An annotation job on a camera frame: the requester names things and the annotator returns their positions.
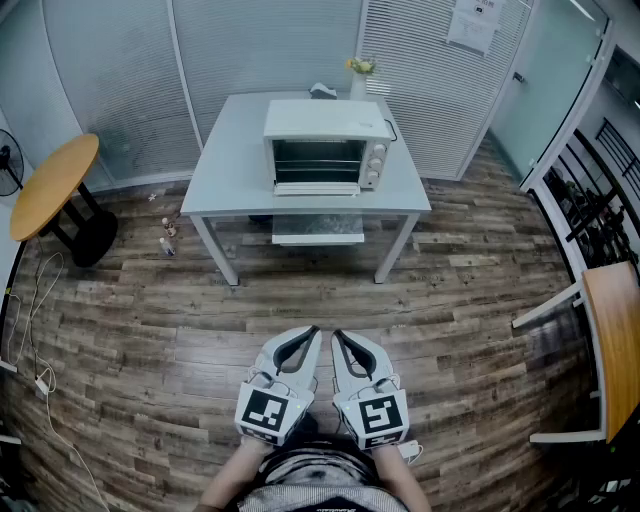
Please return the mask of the round wooden table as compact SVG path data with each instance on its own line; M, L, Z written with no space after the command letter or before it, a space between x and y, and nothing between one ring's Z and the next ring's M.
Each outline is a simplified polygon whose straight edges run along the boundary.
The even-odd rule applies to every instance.
M53 233L70 251L74 264L95 265L115 240L118 221L84 184L99 154L99 138L77 136L55 150L22 188L10 216L13 240L26 242Z

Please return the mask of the black metal rack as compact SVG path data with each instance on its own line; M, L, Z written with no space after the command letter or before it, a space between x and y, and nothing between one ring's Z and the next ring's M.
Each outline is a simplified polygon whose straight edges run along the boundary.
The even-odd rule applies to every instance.
M608 119L575 130L543 181L588 268L628 261L640 277L640 158Z

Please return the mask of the wooden desk with white frame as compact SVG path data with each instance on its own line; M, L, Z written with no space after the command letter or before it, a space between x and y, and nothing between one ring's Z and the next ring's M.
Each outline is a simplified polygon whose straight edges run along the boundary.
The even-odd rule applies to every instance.
M595 430L534 433L535 444L610 443L640 406L640 277L632 263L620 262L584 271L575 283L512 321L519 328L571 299L585 307L599 399Z

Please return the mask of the white paper notice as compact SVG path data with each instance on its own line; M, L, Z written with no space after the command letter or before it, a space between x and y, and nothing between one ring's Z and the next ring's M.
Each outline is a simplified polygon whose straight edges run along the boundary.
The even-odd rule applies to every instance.
M455 0L446 43L486 55L504 5L505 0Z

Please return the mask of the person's right forearm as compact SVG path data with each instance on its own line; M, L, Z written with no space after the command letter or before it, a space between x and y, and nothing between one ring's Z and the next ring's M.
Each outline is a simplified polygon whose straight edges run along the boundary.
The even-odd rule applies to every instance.
M396 445L375 448L371 455L381 483L409 512L432 512L427 496Z

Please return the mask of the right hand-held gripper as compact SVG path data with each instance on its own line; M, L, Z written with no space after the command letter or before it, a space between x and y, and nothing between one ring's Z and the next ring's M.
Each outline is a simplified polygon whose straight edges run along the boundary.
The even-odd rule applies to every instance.
M387 352L341 329L331 336L331 351L339 391L333 404L357 447L372 450L402 442L410 427L407 398ZM372 379L379 380L369 385Z

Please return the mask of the person's left forearm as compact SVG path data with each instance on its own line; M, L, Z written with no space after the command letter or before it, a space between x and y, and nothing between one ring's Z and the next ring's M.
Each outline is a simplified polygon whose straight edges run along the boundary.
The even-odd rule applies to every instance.
M193 512L223 512L256 477L273 446L243 437L240 446L204 490Z

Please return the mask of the person's grey shirt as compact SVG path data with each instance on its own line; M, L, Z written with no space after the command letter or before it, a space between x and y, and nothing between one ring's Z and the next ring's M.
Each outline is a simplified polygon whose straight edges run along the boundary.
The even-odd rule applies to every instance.
M296 440L267 455L230 512L409 512L353 442Z

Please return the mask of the white toaster oven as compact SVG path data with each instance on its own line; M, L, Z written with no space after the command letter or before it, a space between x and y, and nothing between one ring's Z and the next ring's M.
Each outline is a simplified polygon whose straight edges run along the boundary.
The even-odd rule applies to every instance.
M267 109L263 140L273 191L280 183L331 182L358 184L361 193L378 187L393 138L374 102L276 99ZM376 144L387 146L384 157L373 153ZM367 172L373 170L368 166L372 158L384 161L373 183L367 180ZM358 172L275 170L276 160L302 159L359 160L361 164Z

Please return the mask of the black standing fan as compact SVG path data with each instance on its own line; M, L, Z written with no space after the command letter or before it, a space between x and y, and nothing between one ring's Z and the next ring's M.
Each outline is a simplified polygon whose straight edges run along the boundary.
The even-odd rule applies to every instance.
M0 129L0 197L8 197L23 188L24 159L16 139Z

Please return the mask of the grey rectangular table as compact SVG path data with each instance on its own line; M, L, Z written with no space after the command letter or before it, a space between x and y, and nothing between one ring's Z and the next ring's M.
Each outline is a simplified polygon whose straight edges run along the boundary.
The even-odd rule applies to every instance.
M399 217L395 239L381 260L374 282L385 281L419 217L431 212L424 184L399 129L391 143L378 188L357 196L273 194L263 129L269 102L302 99L308 93L262 92L227 98L190 181L181 213L188 216L227 283L239 284L211 225L212 219L249 215L363 214Z

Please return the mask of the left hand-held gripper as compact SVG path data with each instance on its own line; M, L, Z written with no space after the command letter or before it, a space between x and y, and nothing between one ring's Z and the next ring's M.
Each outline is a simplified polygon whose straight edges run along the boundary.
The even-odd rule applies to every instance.
M277 447L285 444L314 401L309 388L321 344L320 328L310 325L289 329L263 345L257 359L263 371L252 367L240 387L234 420L241 435Z

